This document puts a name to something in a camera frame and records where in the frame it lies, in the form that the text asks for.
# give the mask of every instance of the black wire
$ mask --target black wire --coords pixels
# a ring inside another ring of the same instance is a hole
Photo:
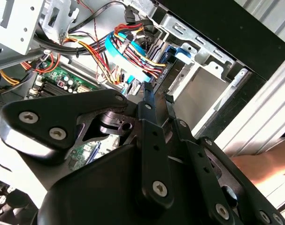
[[[90,17],[88,17],[87,19],[85,19],[83,22],[81,22],[80,24],[78,24],[77,26],[71,28],[68,32],[69,33],[73,33],[76,30],[84,27],[86,24],[90,23],[92,20],[94,20],[97,16],[99,16],[102,12],[104,12],[107,8],[114,6],[114,5],[123,5],[125,8],[127,8],[127,6],[120,2],[120,1],[112,1],[107,3],[106,5],[102,6],[99,10],[97,10],[93,15],[91,15]]]
[[[105,48],[105,40],[106,40],[107,36],[104,36],[103,38],[101,38],[99,40],[99,46],[100,46],[100,52],[104,52],[106,50]],[[65,47],[56,43],[53,43],[51,41],[46,41],[46,40],[42,40],[41,38],[39,38],[38,36],[34,36],[34,40],[37,41],[39,43],[40,46],[49,49],[51,51],[60,53],[62,55],[76,55],[77,53],[79,55],[84,55],[86,53],[88,53],[88,51],[85,48],[71,48],[71,47]],[[97,42],[92,43],[90,45],[94,50],[98,50],[97,48]]]
[[[0,88],[0,94],[1,95],[6,94],[10,91],[15,90],[16,88],[19,88],[21,85],[28,82],[32,78],[32,76],[34,75],[35,69],[37,69],[42,64],[42,62],[43,61],[41,61],[40,59],[38,61],[33,61],[32,65],[31,65],[32,68],[30,68],[26,71],[26,75],[20,80],[19,84],[11,85],[11,86],[5,86],[5,87]]]

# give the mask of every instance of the yellow wire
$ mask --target yellow wire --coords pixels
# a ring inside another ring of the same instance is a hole
[[[111,78],[110,78],[110,76],[112,76],[112,74],[111,74],[111,73],[108,73],[108,74],[104,73],[104,71],[107,72],[107,69],[102,65],[102,63],[100,62],[100,60],[99,60],[99,59],[95,56],[95,54],[90,50],[90,48],[88,47],[88,44],[86,44],[86,43],[84,43],[84,42],[82,42],[82,41],[79,41],[79,40],[76,40],[76,41],[77,41],[79,44],[85,46],[85,48],[94,56],[95,60],[97,61],[97,64],[99,65],[99,67],[102,68],[103,74],[106,76],[107,80],[108,80],[110,83],[112,83],[112,82],[111,82]]]
[[[8,77],[2,69],[0,70],[0,75],[2,76],[3,79],[5,79],[7,82],[9,82],[12,85],[19,84],[19,81]]]
[[[117,35],[117,34],[114,34],[114,36],[116,36],[117,38],[121,38],[122,40],[124,40],[124,38],[122,38],[121,36],[119,36],[119,35]],[[132,47],[131,49],[134,50],[134,52],[136,52],[137,55],[139,55],[142,59],[148,61],[149,63],[153,64],[154,66],[158,66],[158,67],[164,67],[164,66],[166,66],[166,64],[159,64],[159,63],[155,63],[155,62],[149,60],[148,58],[146,58],[146,57],[144,57],[142,54],[140,54],[140,52],[138,52],[138,51],[136,50],[136,48],[135,48],[132,44],[130,44],[130,46]]]

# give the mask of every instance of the wire bundle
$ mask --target wire bundle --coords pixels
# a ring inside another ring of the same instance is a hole
[[[115,28],[114,34],[110,36],[110,39],[115,45],[116,49],[120,50],[126,41],[125,38],[119,35],[120,33],[128,34],[130,31],[133,34],[137,34],[143,29],[144,27],[142,23],[132,26],[120,24]],[[131,43],[128,44],[128,47],[122,53],[130,63],[139,67],[144,72],[152,75],[156,79],[166,66],[165,64],[158,64],[144,57]]]
[[[54,71],[54,69],[57,68],[57,66],[59,65],[59,62],[60,62],[60,54],[58,54],[58,57],[57,57],[57,62],[56,64],[54,65],[54,56],[53,54],[50,54],[50,57],[51,57],[51,64],[49,65],[49,67],[41,70],[41,69],[35,69],[34,71],[35,72],[39,72],[39,73],[50,73],[52,71]],[[29,70],[32,68],[32,66],[27,63],[27,62],[22,62],[21,63],[21,66],[25,69],[25,70]]]
[[[0,75],[3,79],[5,79],[8,83],[10,83],[12,85],[19,84],[18,80],[13,79],[13,78],[9,77],[8,75],[6,75],[6,73],[2,69],[0,70]]]
[[[105,78],[112,84],[119,84],[120,83],[120,82],[117,81],[117,79],[110,72],[109,66],[105,62],[105,60],[90,45],[84,43],[83,41],[79,41],[79,40],[77,40],[75,38],[67,38],[67,39],[65,39],[64,43],[67,43],[67,42],[76,42],[76,43],[79,43],[81,46],[83,46],[83,48],[85,48],[90,53],[90,55],[92,56],[94,61],[100,67],[100,69],[101,69],[103,75],[105,76]]]

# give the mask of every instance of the red wire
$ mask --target red wire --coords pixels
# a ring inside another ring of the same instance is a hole
[[[140,62],[140,59],[134,55],[130,50],[126,49],[127,53],[130,53],[136,60],[138,60],[137,62],[144,67],[145,70],[151,70],[151,71],[154,71],[154,72],[158,72],[158,73],[161,73],[161,70],[159,69],[153,69],[153,68],[149,68],[147,65],[144,65],[143,63]]]

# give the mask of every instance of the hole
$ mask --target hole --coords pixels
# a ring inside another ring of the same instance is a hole
[[[0,26],[2,26],[3,28],[8,28],[8,23],[12,14],[12,10],[13,10],[13,5],[15,0],[10,0],[10,1],[3,1],[6,2],[5,5],[3,5],[4,7],[4,11],[2,14],[2,21],[0,22]]]
[[[52,14],[51,14],[50,19],[49,19],[49,21],[48,21],[48,25],[49,25],[50,27],[54,27],[54,23],[55,23],[56,20],[57,20],[57,16],[58,16],[58,14],[59,14],[59,11],[60,11],[60,10],[59,10],[58,8],[56,8],[56,7],[53,8]]]
[[[179,32],[181,35],[183,35],[184,32],[186,31],[186,28],[177,22],[173,25],[172,28],[175,29],[177,32]]]
[[[206,173],[210,173],[210,171],[209,171],[209,169],[207,169],[207,167],[204,167],[203,169]]]
[[[115,98],[119,101],[123,101],[123,97],[121,97],[120,95],[115,95]]]
[[[223,215],[226,215],[226,212],[225,212],[225,210],[223,210],[223,208],[220,208],[220,211]]]
[[[25,118],[26,120],[33,120],[34,117],[30,114],[24,115],[23,118]]]
[[[152,107],[149,104],[145,104],[146,108],[152,109]]]
[[[132,128],[132,125],[130,123],[123,124],[123,130],[130,130]]]
[[[225,198],[227,200],[227,203],[230,205],[231,208],[237,207],[237,196],[235,195],[232,188],[230,188],[227,185],[222,186],[223,194],[225,195]]]
[[[54,135],[58,136],[58,137],[61,137],[62,136],[62,132],[61,131],[54,131]]]

